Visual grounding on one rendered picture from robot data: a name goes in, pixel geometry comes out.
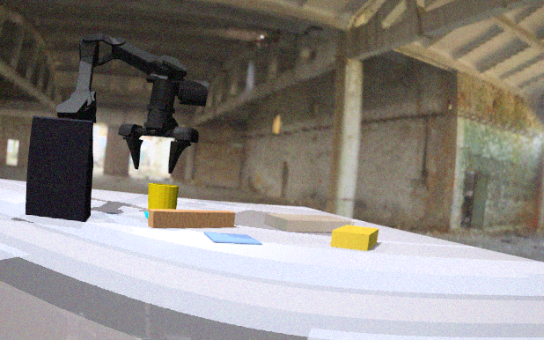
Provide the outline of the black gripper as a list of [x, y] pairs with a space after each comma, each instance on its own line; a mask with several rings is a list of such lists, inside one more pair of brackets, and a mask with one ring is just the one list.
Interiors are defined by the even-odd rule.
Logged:
[[[191, 143], [198, 143], [199, 132], [197, 129], [178, 126], [173, 129], [170, 126], [174, 114], [171, 101], [151, 100], [146, 108], [149, 109], [149, 114], [147, 121], [143, 125], [145, 128], [141, 125], [123, 123], [119, 127], [118, 135], [124, 136], [123, 140], [126, 139], [135, 169], [138, 169], [140, 164], [141, 145], [143, 143], [143, 140], [139, 139], [141, 136], [175, 138], [175, 141], [171, 141], [170, 146], [168, 170], [169, 174], [171, 174], [185, 148], [191, 146]], [[160, 133], [160, 130], [164, 132]]]

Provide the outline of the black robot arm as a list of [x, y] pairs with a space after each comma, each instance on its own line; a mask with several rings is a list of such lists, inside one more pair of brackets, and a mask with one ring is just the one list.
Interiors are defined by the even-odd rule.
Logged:
[[[99, 41], [111, 45], [112, 52], [99, 57]], [[76, 91], [70, 95], [69, 100], [56, 106], [58, 118], [96, 123], [96, 91], [92, 91], [93, 68], [115, 59], [147, 74], [146, 81], [153, 83], [151, 100], [174, 103], [174, 97], [178, 96], [180, 104], [206, 106], [210, 83], [186, 79], [187, 69], [176, 58], [153, 55], [123, 38], [112, 38], [103, 33], [84, 36], [79, 40], [79, 51]]]

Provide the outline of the beige flat block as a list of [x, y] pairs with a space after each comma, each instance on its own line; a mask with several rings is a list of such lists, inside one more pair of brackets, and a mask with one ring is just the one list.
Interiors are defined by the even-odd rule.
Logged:
[[265, 213], [264, 223], [284, 230], [285, 232], [327, 232], [344, 227], [355, 225], [355, 222], [322, 215], [305, 214], [271, 214]]

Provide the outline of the yellow block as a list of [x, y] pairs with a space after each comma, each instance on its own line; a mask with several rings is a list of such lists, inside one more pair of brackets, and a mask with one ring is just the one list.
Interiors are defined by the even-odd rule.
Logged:
[[346, 225], [333, 230], [330, 247], [368, 251], [378, 240], [379, 229]]

